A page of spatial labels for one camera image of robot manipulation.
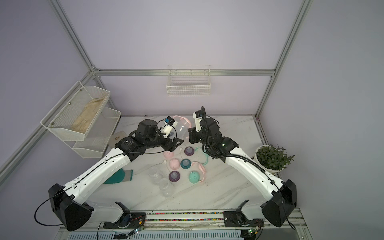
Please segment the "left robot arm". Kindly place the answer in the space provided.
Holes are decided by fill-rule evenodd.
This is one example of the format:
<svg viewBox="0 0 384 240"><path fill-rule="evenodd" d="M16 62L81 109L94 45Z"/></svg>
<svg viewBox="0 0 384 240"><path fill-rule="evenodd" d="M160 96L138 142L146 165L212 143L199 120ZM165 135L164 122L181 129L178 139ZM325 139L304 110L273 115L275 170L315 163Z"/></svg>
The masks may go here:
<svg viewBox="0 0 384 240"><path fill-rule="evenodd" d="M49 189L49 200L54 214L68 231L75 231L89 222L109 222L119 228L126 228L132 221L130 210L121 202L113 204L92 203L91 194L113 174L133 162L147 149L161 147L173 152L184 141L178 138L178 122L171 117L164 120L164 126L145 119L138 128L122 138L99 162L79 177L65 185L53 185Z"/></svg>

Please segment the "purple nipple collar back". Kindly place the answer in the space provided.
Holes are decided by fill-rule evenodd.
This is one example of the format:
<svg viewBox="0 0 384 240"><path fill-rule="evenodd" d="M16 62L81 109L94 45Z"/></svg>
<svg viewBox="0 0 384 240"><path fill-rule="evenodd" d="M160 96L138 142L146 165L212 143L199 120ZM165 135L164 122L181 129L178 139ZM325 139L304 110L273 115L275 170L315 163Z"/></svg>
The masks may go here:
<svg viewBox="0 0 384 240"><path fill-rule="evenodd" d="M195 149L193 147L186 147L184 150L184 154L186 156L192 156L195 153Z"/></svg>

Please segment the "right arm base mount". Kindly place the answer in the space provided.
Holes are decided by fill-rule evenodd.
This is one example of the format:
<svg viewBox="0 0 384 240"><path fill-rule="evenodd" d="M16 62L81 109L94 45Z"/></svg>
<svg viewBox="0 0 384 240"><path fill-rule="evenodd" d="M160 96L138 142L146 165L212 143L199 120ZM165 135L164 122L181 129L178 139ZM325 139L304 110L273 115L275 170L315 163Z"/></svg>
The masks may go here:
<svg viewBox="0 0 384 240"><path fill-rule="evenodd" d="M243 206L249 200L243 201L235 211L224 211L224 225L229 227L263 227L265 225L262 219L248 219L242 212Z"/></svg>

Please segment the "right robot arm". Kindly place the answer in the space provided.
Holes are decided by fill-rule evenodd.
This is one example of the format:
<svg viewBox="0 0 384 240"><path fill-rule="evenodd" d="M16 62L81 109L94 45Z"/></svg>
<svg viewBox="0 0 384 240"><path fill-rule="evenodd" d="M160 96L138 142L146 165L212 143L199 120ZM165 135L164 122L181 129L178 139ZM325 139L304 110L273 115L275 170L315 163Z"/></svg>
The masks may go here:
<svg viewBox="0 0 384 240"><path fill-rule="evenodd" d="M201 143L211 158L220 159L239 171L264 197L259 204L250 204L248 200L242 202L236 210L238 223L248 225L250 221L259 218L258 211L261 211L262 218L275 227L282 227L288 222L290 214L297 207L296 184L268 173L235 141L222 136L214 119L194 116L194 121L195 126L188 130L190 143Z"/></svg>

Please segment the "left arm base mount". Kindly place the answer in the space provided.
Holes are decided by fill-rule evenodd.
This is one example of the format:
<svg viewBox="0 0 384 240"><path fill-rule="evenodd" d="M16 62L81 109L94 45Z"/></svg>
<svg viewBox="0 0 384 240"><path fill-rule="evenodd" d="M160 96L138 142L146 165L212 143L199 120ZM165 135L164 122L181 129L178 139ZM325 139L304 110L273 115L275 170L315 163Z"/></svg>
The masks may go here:
<svg viewBox="0 0 384 240"><path fill-rule="evenodd" d="M138 229L143 226L146 221L147 214L144 212L131 212L123 214L123 216L116 222L105 222L104 229Z"/></svg>

